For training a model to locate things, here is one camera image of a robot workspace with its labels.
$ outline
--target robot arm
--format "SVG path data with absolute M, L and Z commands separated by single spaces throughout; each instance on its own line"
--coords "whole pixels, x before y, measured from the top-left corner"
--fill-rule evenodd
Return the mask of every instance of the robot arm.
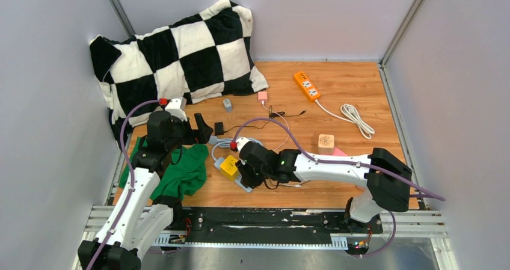
M 375 148 L 371 155 L 325 156 L 310 154 L 309 159 L 299 150 L 283 150 L 276 154 L 246 138 L 236 140 L 241 159 L 238 162 L 241 183 L 255 188 L 269 178 L 280 183 L 329 180 L 346 182 L 366 188 L 346 205 L 346 223 L 362 225 L 383 210 L 406 212 L 410 187 L 387 175 L 362 165 L 376 165 L 411 180 L 411 169 L 384 149 Z
M 178 215 L 182 205 L 177 197 L 161 195 L 145 216 L 143 210 L 168 166 L 179 162 L 172 161 L 171 153 L 183 144 L 205 144 L 212 134 L 212 128 L 204 123 L 201 114 L 195 114 L 198 129 L 191 129 L 183 109 L 183 99 L 172 99 L 165 111 L 149 115 L 147 136 L 140 140 L 132 161 L 134 180 L 126 184 L 126 190 L 132 191 L 122 192 L 94 241 L 80 244 L 78 257 L 84 269 L 89 263 L 93 263 L 92 269 L 140 269 L 141 260 L 161 231 L 182 219 Z M 128 195 L 131 195 L 129 202 L 125 203 Z M 115 220 L 118 223 L 112 229 Z M 91 261 L 101 244 L 104 246 L 98 259 Z

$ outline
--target green towel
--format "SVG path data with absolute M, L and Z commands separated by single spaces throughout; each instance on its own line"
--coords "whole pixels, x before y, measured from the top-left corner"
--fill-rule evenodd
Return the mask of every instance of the green towel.
M 137 144 L 131 154 L 133 155 L 138 151 L 138 143 L 140 138 L 137 139 Z M 172 161 L 176 162 L 179 158 L 179 149 L 172 152 Z M 172 197 L 179 197 L 180 200 L 184 195 L 191 196 L 200 189 L 207 179 L 206 166 L 204 161 L 209 156 L 207 146 L 204 144 L 194 144 L 190 148 L 182 147 L 182 157 L 177 165 L 168 166 L 163 178 L 159 185 L 152 192 L 151 200 L 154 200 L 159 195 L 166 195 Z M 129 178 L 129 169 L 126 167 L 120 177 L 119 187 L 124 188 Z

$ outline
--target wooden floor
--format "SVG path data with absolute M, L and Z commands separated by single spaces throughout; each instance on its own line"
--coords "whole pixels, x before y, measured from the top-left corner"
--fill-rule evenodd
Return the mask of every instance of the wooden floor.
M 258 62 L 259 68 L 269 83 L 269 102 L 275 111 L 284 111 L 286 115 L 306 113 L 299 117 L 288 117 L 290 130 L 306 151 L 318 152 L 317 140 L 321 133 L 335 136 L 336 147 L 347 155 L 361 155 L 372 152 L 374 147 L 389 150 L 400 160 L 404 160 L 402 148 L 393 123 L 392 114 L 386 99 L 383 83 L 376 63 L 331 63 L 331 62 Z M 371 140 L 363 138 L 356 125 L 338 120 L 323 112 L 315 103 L 309 103 L 292 80 L 293 74 L 304 71 L 316 88 L 321 92 L 321 104 L 338 115 L 344 103 L 354 105 L 361 117 L 371 125 L 376 134 Z M 205 100 L 186 107 L 192 127 L 196 124 L 193 113 L 202 113 L 205 122 L 213 127 L 217 121 L 224 123 L 225 129 L 241 125 L 254 117 L 267 117 L 268 112 L 257 102 L 257 96 L 228 97 L 233 104 L 233 112 L 226 113 L 223 99 Z M 255 122 L 261 126 L 263 121 Z M 129 153 L 134 147 L 136 137 L 146 134 L 146 127 L 138 126 L 134 130 L 129 145 Z M 231 138 L 235 131 L 230 131 L 222 138 Z M 264 129 L 245 128 L 244 137 L 253 137 L 264 143 L 269 149 L 280 145 L 287 137 L 276 124 L 269 123 Z M 283 149 L 295 149 L 289 141 Z M 217 149 L 217 157 L 229 154 L 228 149 Z M 246 193 L 233 182 L 228 181 L 213 166 L 213 160 L 206 160 L 207 182 L 192 197 L 186 196 L 185 206 L 246 206 L 246 207 L 315 207 L 344 208 L 349 198 L 362 193 L 353 185 L 328 181 L 311 181 L 302 188 L 279 187 L 268 190 L 264 185 L 251 193 Z M 115 203 L 121 191 L 117 191 Z M 418 208 L 416 199 L 410 202 L 410 208 Z

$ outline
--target wooden block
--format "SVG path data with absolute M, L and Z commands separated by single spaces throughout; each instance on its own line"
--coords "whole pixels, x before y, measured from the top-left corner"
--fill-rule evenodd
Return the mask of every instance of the wooden block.
M 319 135 L 319 154 L 333 155 L 334 153 L 334 135 Z

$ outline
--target gray wall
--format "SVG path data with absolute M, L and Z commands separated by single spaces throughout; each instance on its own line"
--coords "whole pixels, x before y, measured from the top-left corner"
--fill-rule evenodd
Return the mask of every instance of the gray wall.
M 390 61 L 424 186 L 460 269 L 508 269 L 510 0 L 426 0 Z
M 0 269 L 69 269 L 118 150 L 88 42 L 108 0 L 0 0 Z
M 120 0 L 137 34 L 218 0 Z M 232 0 L 252 10 L 252 56 L 379 59 L 413 0 Z

